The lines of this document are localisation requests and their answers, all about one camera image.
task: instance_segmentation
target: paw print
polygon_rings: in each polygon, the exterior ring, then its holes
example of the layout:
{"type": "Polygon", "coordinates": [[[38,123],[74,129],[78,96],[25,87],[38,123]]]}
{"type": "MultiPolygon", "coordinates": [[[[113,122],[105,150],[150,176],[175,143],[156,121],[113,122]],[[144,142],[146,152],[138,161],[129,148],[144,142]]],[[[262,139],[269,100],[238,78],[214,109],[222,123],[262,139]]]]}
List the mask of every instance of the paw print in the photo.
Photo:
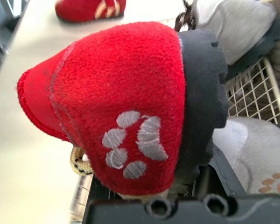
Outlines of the paw print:
{"type": "Polygon", "coordinates": [[[126,179],[138,179],[147,169],[147,164],[143,161],[133,161],[125,165],[128,153],[125,148],[120,147],[127,136],[126,128],[141,118],[145,118],[145,120],[137,133],[138,149],[152,160],[164,161],[168,158],[160,143],[161,119],[157,116],[141,116],[141,113],[137,111],[123,112],[116,119],[118,127],[112,128],[104,134],[102,144],[110,149],[105,159],[107,166],[115,169],[124,168],[123,176],[126,179]]]}
{"type": "Polygon", "coordinates": [[[259,193],[268,194],[268,193],[277,193],[280,194],[280,173],[275,173],[272,175],[272,178],[265,179],[262,184],[262,188],[258,190],[259,193]]]}

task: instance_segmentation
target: red slipper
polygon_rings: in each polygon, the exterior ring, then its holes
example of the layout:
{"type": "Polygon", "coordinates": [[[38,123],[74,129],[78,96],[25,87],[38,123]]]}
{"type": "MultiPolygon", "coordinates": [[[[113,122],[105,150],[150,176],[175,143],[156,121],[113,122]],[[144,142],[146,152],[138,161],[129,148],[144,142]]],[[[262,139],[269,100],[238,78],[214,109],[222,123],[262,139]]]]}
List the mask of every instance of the red slipper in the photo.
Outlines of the red slipper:
{"type": "Polygon", "coordinates": [[[58,17],[68,22],[86,22],[122,16],[126,0],[59,0],[55,4],[58,17]]]}
{"type": "Polygon", "coordinates": [[[139,22],[87,36],[24,73],[17,90],[30,120],[81,147],[103,185],[133,196],[170,187],[185,103],[170,27],[139,22]]]}

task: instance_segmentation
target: metal grid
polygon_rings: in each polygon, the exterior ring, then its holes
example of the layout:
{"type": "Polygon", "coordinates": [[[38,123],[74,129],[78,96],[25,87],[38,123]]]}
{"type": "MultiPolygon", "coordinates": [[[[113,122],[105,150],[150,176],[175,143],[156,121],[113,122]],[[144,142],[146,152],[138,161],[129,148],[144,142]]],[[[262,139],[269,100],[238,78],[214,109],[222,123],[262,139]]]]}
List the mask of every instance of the metal grid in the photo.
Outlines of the metal grid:
{"type": "Polygon", "coordinates": [[[90,191],[92,175],[80,176],[70,205],[70,223],[82,223],[90,191]]]}
{"type": "Polygon", "coordinates": [[[270,62],[263,58],[226,84],[229,116],[280,124],[280,90],[270,62]]]}

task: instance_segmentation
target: screw hole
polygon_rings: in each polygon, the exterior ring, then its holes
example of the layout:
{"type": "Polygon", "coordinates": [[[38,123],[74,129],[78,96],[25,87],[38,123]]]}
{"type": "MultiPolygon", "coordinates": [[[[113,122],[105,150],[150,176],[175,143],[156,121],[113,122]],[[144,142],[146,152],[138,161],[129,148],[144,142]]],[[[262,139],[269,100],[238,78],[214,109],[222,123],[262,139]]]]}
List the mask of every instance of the screw hole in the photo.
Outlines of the screw hole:
{"type": "Polygon", "coordinates": [[[223,203],[218,199],[210,199],[207,203],[207,207],[209,207],[210,211],[215,214],[222,214],[225,208],[223,203]]]}
{"type": "Polygon", "coordinates": [[[219,46],[219,42],[218,41],[217,42],[213,42],[213,43],[211,43],[211,45],[216,48],[217,46],[219,46]]]}
{"type": "Polygon", "coordinates": [[[211,213],[216,215],[233,216],[238,210],[238,203],[232,197],[225,200],[219,195],[210,194],[203,199],[203,203],[211,213]]]}
{"type": "Polygon", "coordinates": [[[207,209],[216,215],[227,216],[228,204],[227,201],[219,195],[210,194],[203,199],[207,209]]]}
{"type": "Polygon", "coordinates": [[[155,199],[146,204],[146,211],[155,218],[168,218],[172,213],[172,205],[168,200],[155,199]]]}

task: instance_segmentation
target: fleece fabric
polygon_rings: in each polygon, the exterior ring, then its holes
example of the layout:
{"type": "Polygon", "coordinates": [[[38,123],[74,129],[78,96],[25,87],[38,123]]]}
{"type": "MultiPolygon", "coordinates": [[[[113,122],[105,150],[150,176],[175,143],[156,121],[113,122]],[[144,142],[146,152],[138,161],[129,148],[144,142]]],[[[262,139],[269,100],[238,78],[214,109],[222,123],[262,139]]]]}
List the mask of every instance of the fleece fabric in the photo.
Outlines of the fleece fabric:
{"type": "Polygon", "coordinates": [[[55,4],[58,17],[68,22],[86,22],[124,14],[126,0],[59,0],[55,4]]]}
{"type": "Polygon", "coordinates": [[[25,72],[17,90],[30,120],[81,147],[103,185],[124,195],[170,187],[185,102],[173,29],[139,22],[92,34],[25,72]]]}
{"type": "Polygon", "coordinates": [[[215,129],[214,143],[222,150],[245,191],[280,194],[280,128],[254,119],[229,117],[215,129]]]}

